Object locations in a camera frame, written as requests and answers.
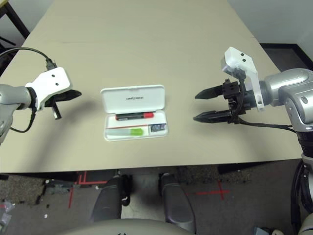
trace open white case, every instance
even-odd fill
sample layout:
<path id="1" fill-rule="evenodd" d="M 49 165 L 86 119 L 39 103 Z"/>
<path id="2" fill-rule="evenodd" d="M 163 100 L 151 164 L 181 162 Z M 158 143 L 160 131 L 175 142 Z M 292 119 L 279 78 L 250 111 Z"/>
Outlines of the open white case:
<path id="1" fill-rule="evenodd" d="M 104 138 L 107 141 L 122 141 L 163 137 L 168 134 L 165 112 L 165 87 L 163 85 L 104 88 L 100 92 L 104 110 L 108 113 L 105 120 Z M 117 114 L 153 112 L 152 118 L 116 120 Z M 153 132 L 151 125 L 165 124 L 164 130 Z M 141 136 L 114 136 L 107 129 L 143 130 Z"/>

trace beige table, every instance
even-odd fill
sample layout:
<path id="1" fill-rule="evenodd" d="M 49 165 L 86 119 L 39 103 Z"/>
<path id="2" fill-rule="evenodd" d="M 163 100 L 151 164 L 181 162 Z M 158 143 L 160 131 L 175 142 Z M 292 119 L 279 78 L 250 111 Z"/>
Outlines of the beige table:
<path id="1" fill-rule="evenodd" d="M 263 79 L 278 69 L 226 0 L 56 0 L 24 43 L 64 67 L 83 96 L 37 113 L 28 133 L 10 131 L 0 147 L 1 172 L 96 170 L 200 165 L 299 158 L 296 135 L 234 124 L 204 124 L 192 117 L 227 109 L 222 97 L 195 100 L 201 90 L 228 78 L 220 60 L 233 46 L 252 56 Z M 33 81 L 44 59 L 21 51 L 1 83 Z M 162 84 L 169 135 L 107 142 L 100 90 Z M 16 111 L 24 129 L 30 111 Z M 247 121 L 289 123 L 284 107 L 249 111 Z"/>

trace white wall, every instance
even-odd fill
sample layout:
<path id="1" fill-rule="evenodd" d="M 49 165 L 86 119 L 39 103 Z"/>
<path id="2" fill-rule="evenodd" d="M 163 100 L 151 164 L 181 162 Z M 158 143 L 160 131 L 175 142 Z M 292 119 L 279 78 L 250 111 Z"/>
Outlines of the white wall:
<path id="1" fill-rule="evenodd" d="M 261 43 L 297 43 L 313 60 L 313 0 L 228 0 Z"/>
<path id="2" fill-rule="evenodd" d="M 10 0 L 10 4 L 30 31 L 52 2 L 53 0 Z M 297 43 L 313 60 L 313 0 L 228 2 L 259 42 Z M 0 36 L 17 43 L 18 46 L 24 41 L 7 16 L 0 19 Z"/>
<path id="3" fill-rule="evenodd" d="M 32 31 L 54 0 L 10 0 L 9 3 L 29 31 Z M 17 46 L 24 42 L 23 36 L 7 16 L 0 19 L 0 36 L 14 42 Z M 1 41 L 5 47 L 9 44 Z"/>

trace floor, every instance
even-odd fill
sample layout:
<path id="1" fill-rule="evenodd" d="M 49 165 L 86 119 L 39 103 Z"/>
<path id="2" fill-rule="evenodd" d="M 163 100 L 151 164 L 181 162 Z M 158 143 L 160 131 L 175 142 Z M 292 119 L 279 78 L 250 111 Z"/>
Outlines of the floor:
<path id="1" fill-rule="evenodd" d="M 281 71 L 295 66 L 306 68 L 293 51 L 266 49 L 266 52 Z M 239 179 L 235 181 L 223 180 L 221 176 L 220 185 L 215 178 L 206 181 L 192 176 L 197 180 L 185 181 L 182 187 L 196 215 L 197 234 L 252 235 L 253 227 L 260 226 L 278 228 L 285 235 L 291 235 L 290 188 L 298 161 L 272 162 L 235 172 L 231 175 L 232 179 Z M 123 170 L 134 176 L 134 193 L 130 205 L 123 208 L 122 218 L 164 220 L 162 199 L 157 191 L 161 171 L 162 168 Z M 10 212 L 12 219 L 6 234 L 52 235 L 88 224 L 99 192 L 95 186 L 75 188 L 70 208 L 67 190 L 46 192 L 38 205 L 16 204 Z"/>

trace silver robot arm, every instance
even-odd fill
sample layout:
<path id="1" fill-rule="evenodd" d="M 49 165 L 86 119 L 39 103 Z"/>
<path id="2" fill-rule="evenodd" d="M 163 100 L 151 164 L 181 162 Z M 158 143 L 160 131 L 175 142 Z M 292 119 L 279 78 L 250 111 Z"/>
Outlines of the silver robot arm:
<path id="1" fill-rule="evenodd" d="M 51 107 L 55 119 L 60 119 L 61 114 L 56 102 L 71 100 L 81 95 L 79 91 L 71 90 L 72 84 L 65 70 L 62 67 L 57 67 L 49 57 L 36 49 L 16 47 L 1 53 L 0 58 L 18 50 L 30 50 L 41 54 L 45 57 L 48 70 L 24 87 L 0 84 L 0 144 L 3 143 L 10 129 L 19 133 L 27 132 L 34 121 L 36 112 L 43 110 L 44 107 Z M 12 128 L 14 111 L 26 108 L 32 110 L 27 129 L 20 131 Z"/>
<path id="2" fill-rule="evenodd" d="M 229 110 L 209 111 L 194 117 L 200 122 L 225 122 L 259 127 L 274 127 L 293 131 L 302 147 L 302 161 L 295 173 L 291 194 L 291 223 L 299 234 L 313 234 L 313 215 L 304 221 L 302 228 L 298 201 L 293 193 L 299 194 L 305 209 L 313 213 L 313 71 L 292 69 L 268 76 L 258 81 L 252 58 L 230 47 L 222 60 L 222 70 L 239 80 L 227 79 L 221 86 L 205 89 L 195 98 L 210 99 L 223 95 L 228 100 Z M 292 124 L 269 125 L 243 121 L 243 115 L 251 108 L 264 111 L 266 105 L 286 107 Z"/>

